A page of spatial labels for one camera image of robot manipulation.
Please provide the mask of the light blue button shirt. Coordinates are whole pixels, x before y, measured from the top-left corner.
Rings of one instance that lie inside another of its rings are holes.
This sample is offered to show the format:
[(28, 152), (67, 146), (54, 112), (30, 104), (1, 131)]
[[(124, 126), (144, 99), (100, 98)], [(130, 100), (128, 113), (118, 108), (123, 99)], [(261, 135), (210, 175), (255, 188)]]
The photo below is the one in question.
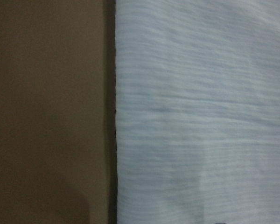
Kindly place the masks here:
[(120, 224), (280, 224), (280, 0), (118, 0)]

